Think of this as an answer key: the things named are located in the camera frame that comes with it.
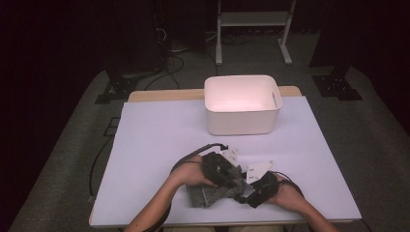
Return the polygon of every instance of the white storage bin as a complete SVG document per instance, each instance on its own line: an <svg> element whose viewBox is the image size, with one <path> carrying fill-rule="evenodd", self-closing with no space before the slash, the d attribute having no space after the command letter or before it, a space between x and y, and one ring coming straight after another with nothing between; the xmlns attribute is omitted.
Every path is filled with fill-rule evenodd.
<svg viewBox="0 0 410 232"><path fill-rule="evenodd" d="M282 100L268 75L227 75L205 81L208 131L214 135L271 132Z"/></svg>

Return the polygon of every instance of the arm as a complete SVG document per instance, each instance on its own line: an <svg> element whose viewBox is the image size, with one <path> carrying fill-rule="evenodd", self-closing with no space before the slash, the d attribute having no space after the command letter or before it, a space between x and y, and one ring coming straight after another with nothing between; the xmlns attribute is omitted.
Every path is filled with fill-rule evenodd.
<svg viewBox="0 0 410 232"><path fill-rule="evenodd" d="M267 202L277 204L283 209L299 213L315 232L338 231L291 186L280 185L278 193Z"/></svg>
<svg viewBox="0 0 410 232"><path fill-rule="evenodd" d="M168 209L175 192L180 186L196 186L200 184L214 186L202 174L200 162L202 162L202 157L195 156L177 167L165 180L150 202L132 220L125 232L144 231L159 221Z"/></svg>

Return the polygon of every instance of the floor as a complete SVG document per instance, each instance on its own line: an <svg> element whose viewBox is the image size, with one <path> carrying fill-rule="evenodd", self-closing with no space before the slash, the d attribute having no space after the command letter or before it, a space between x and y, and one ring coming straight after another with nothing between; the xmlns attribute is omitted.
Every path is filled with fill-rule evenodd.
<svg viewBox="0 0 410 232"><path fill-rule="evenodd" d="M164 72L141 79L136 90L203 88L207 77L231 74L268 74L278 85L295 85L307 97L342 175L372 231L410 231L410 138L380 100L369 79L350 68L346 79L358 90L362 101L339 101L319 94L313 75L328 74L332 68L310 68L316 34L291 33L287 46L293 65L286 66L277 44L280 34L246 36L247 43L224 45L223 65L215 66L215 47L207 52L189 51L168 58ZM183 49L176 43L174 50ZM124 101L95 104L108 82L99 73L78 103L69 123L50 155L44 170L21 208L10 231L118 231L96 229L88 224L93 203L109 158L112 141L104 136L109 121L121 116ZM338 224L340 231L368 231L362 221ZM293 231L307 231L296 225Z"/></svg>

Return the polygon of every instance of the white rack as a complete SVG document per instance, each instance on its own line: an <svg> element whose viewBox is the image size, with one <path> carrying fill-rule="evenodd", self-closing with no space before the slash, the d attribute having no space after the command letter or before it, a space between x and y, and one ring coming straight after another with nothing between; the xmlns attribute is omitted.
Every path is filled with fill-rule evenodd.
<svg viewBox="0 0 410 232"><path fill-rule="evenodd" d="M296 0L292 0L288 12L248 12L248 13L223 13L220 10L220 0L218 1L218 28L217 28L217 50L216 63L222 64L222 46L220 43L221 27L231 26L284 26L281 39L278 45L283 55L286 65L292 64L289 52L286 47L286 39L289 34L290 23L292 22Z"/></svg>

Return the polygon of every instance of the white paper sheet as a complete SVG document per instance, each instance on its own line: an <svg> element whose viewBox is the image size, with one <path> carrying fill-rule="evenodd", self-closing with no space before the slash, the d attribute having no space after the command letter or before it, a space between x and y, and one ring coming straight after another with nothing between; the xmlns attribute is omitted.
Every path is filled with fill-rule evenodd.
<svg viewBox="0 0 410 232"><path fill-rule="evenodd" d="M114 146L90 217L95 227L128 224L146 205L183 156L209 143L238 149L239 163L273 160L327 219L361 214L305 97L285 97L269 134L213 136L204 101L125 103ZM173 200L165 224L299 220L295 213L263 204L256 209L222 199L208 209L189 205L185 188Z"/></svg>

